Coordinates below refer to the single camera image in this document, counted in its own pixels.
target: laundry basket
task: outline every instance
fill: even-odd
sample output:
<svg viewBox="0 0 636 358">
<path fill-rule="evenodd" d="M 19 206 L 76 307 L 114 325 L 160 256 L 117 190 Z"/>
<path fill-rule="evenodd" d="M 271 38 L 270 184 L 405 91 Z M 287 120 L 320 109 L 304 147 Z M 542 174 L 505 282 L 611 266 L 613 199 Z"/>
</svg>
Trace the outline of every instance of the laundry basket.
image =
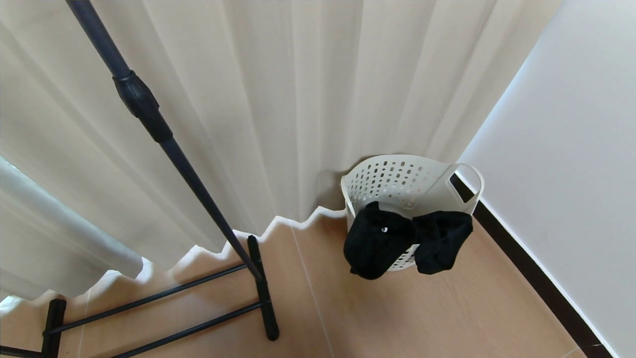
<svg viewBox="0 0 636 358">
<path fill-rule="evenodd" d="M 477 193 L 464 202 L 450 177 L 461 167 L 474 171 L 480 185 Z M 356 165 L 342 177 L 340 187 L 345 197 L 347 225 L 351 228 L 356 214 L 368 203 L 378 201 L 380 209 L 413 218 L 438 210 L 473 214 L 483 191 L 481 173 L 466 164 L 445 164 L 417 155 L 378 155 Z M 415 264 L 411 246 L 391 265 L 399 271 Z"/>
</svg>

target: wall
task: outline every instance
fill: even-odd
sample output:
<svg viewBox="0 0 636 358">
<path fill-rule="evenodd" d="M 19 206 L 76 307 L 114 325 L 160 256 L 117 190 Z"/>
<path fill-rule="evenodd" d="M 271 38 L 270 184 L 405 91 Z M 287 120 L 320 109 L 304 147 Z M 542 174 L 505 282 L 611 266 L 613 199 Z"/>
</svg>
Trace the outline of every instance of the wall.
<svg viewBox="0 0 636 358">
<path fill-rule="evenodd" d="M 614 354 L 636 357 L 636 1 L 564 1 L 461 157 Z"/>
</svg>

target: baseboard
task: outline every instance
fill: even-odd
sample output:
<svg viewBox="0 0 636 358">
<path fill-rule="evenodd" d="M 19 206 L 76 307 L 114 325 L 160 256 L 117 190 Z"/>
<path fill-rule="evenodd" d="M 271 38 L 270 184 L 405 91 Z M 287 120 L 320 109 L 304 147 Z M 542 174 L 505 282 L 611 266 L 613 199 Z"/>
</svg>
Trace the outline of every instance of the baseboard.
<svg viewBox="0 0 636 358">
<path fill-rule="evenodd" d="M 457 175 L 453 175 L 450 181 L 465 200 L 474 195 Z M 561 294 L 539 265 L 507 232 L 495 215 L 483 203 L 479 202 L 473 216 L 537 291 L 565 330 L 572 336 L 572 339 L 581 347 L 583 353 L 588 358 L 612 358 L 608 349 L 601 343 L 576 309 Z"/>
</svg>

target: tile floor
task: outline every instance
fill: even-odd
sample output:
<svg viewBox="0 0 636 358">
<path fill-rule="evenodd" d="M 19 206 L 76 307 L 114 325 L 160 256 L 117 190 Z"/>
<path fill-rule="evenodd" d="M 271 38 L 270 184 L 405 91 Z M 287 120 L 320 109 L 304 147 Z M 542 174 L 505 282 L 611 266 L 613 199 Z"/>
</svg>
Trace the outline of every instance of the tile floor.
<svg viewBox="0 0 636 358">
<path fill-rule="evenodd" d="M 344 218 L 318 214 L 306 228 L 277 225 L 261 243 L 280 338 L 265 337 L 261 313 L 140 357 L 541 357 L 584 358 L 572 338 L 479 223 L 451 271 L 415 269 L 366 281 L 342 255 Z M 147 279 L 107 275 L 69 300 L 66 319 L 114 308 L 234 266 L 200 250 L 185 267 Z M 48 300 L 23 302 L 0 319 L 3 345 L 39 350 Z M 109 357 L 256 300 L 247 270 L 224 276 L 62 335 L 61 357 Z"/>
</svg>

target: black cloth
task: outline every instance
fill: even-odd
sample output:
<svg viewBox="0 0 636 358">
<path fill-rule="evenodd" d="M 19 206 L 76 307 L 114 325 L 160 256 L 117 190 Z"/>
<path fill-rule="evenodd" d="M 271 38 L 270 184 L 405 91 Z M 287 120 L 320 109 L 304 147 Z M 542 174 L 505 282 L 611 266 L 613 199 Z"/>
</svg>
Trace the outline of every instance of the black cloth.
<svg viewBox="0 0 636 358">
<path fill-rule="evenodd" d="M 432 275 L 451 269 L 473 231 L 472 217 L 466 213 L 435 211 L 409 220 L 378 205 L 374 201 L 356 215 L 344 246 L 351 273 L 368 280 L 381 277 L 416 243 L 417 271 Z"/>
</svg>

